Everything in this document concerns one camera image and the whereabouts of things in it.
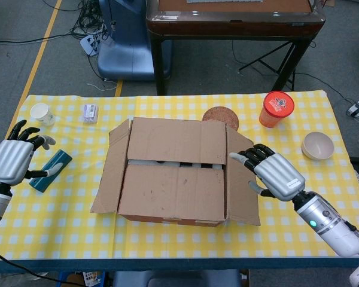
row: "paper label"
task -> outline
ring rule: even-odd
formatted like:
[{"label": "paper label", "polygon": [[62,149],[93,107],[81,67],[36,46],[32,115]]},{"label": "paper label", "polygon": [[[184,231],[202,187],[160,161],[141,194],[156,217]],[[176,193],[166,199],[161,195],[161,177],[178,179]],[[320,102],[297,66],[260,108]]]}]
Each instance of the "paper label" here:
[{"label": "paper label", "polygon": [[87,105],[85,117],[86,118],[94,118],[95,117],[95,109],[96,109],[95,105]]},{"label": "paper label", "polygon": [[299,186],[300,184],[301,182],[299,181],[299,179],[296,178],[290,182],[287,182],[287,187],[292,190],[293,188]]}]

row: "robotic finger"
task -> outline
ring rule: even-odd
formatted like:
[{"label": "robotic finger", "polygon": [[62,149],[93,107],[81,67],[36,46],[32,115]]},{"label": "robotic finger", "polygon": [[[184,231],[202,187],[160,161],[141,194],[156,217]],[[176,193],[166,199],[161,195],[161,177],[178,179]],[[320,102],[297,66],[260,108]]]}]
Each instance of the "robotic finger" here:
[{"label": "robotic finger", "polygon": [[49,176],[55,175],[62,168],[62,166],[63,163],[57,163],[50,169],[46,169],[46,170],[31,170],[31,171],[27,170],[24,177],[26,179],[48,178]]},{"label": "robotic finger", "polygon": [[27,142],[30,142],[32,145],[34,145],[34,151],[41,146],[47,151],[49,150],[49,145],[56,144],[56,141],[53,138],[45,135],[35,136],[28,139]]},{"label": "robotic finger", "polygon": [[254,145],[254,148],[260,150],[263,153],[265,153],[267,157],[270,157],[271,155],[273,155],[275,153],[268,146],[263,145],[261,143],[258,143],[257,145]]},{"label": "robotic finger", "polygon": [[8,140],[17,140],[17,137],[19,136],[19,132],[22,129],[23,126],[25,126],[26,120],[19,121],[17,124],[14,125],[10,135],[8,136]]},{"label": "robotic finger", "polygon": [[250,187],[252,190],[254,190],[257,194],[259,194],[260,196],[263,196],[263,197],[272,197],[273,199],[276,198],[276,197],[271,193],[271,191],[260,187],[260,186],[257,185],[257,183],[254,182],[254,181],[249,181],[249,187]]},{"label": "robotic finger", "polygon": [[38,133],[40,129],[37,127],[28,127],[25,129],[17,139],[18,141],[26,141],[28,139],[28,136],[30,136],[32,133]]},{"label": "robotic finger", "polygon": [[249,170],[251,170],[252,172],[254,172],[254,168],[255,168],[255,163],[253,163],[251,160],[249,160],[246,156],[241,154],[242,152],[240,152],[239,154],[237,154],[236,152],[231,152],[229,154],[229,156],[236,160],[239,161],[240,163],[242,163],[245,167],[247,167]]},{"label": "robotic finger", "polygon": [[239,154],[246,156],[255,165],[261,162],[260,157],[256,154],[254,148],[249,148],[246,151],[241,151]]}]

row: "white bowl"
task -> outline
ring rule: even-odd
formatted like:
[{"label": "white bowl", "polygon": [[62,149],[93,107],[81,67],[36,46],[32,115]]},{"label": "white bowl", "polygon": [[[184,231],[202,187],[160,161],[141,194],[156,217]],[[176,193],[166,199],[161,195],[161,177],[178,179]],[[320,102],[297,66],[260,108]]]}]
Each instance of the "white bowl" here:
[{"label": "white bowl", "polygon": [[334,153],[334,143],[326,134],[312,132],[305,136],[302,151],[312,160],[326,160]]}]

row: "cork coaster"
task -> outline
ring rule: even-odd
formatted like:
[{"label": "cork coaster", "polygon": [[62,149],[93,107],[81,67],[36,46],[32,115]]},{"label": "cork coaster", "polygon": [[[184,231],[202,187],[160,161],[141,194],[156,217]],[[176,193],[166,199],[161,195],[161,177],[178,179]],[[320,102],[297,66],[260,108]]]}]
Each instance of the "cork coaster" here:
[{"label": "cork coaster", "polygon": [[224,106],[215,106],[207,110],[202,118],[203,121],[215,120],[222,121],[229,125],[232,129],[238,130],[238,116],[231,109]]}]

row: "gray carpet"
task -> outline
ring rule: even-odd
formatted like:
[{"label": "gray carpet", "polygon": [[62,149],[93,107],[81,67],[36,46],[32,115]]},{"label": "gray carpet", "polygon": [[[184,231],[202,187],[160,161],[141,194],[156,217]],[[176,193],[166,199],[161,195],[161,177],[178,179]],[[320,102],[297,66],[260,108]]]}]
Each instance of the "gray carpet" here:
[{"label": "gray carpet", "polygon": [[[74,8],[77,2],[65,0],[62,8]],[[325,8],[325,13],[327,21],[315,40],[317,46],[309,48],[297,71],[319,77],[345,97],[358,100],[359,3],[337,0],[334,8]],[[0,0],[0,39],[42,37],[51,14],[52,9],[41,0]],[[60,11],[52,35],[66,33],[77,16],[77,12]],[[249,62],[278,44],[235,41],[235,51],[240,61]],[[12,119],[38,49],[39,44],[0,46],[0,141]],[[282,50],[272,55],[269,63],[280,63],[284,53],[285,50]],[[266,68],[255,65],[265,76],[253,68],[238,74],[240,65],[233,58],[231,41],[176,41],[168,93],[265,93],[271,89],[276,77]],[[30,93],[96,97],[114,95],[114,91],[97,91],[86,83],[112,87],[111,83],[104,84],[94,75],[78,40],[63,37],[47,44]],[[350,155],[359,157],[359,125],[345,116],[348,103],[329,87],[304,75],[297,76],[296,89],[324,89],[328,93],[347,150]],[[155,92],[153,83],[125,82],[122,96],[152,95]],[[340,282],[350,272],[340,268],[255,270],[252,273],[252,286],[343,286]]]}]

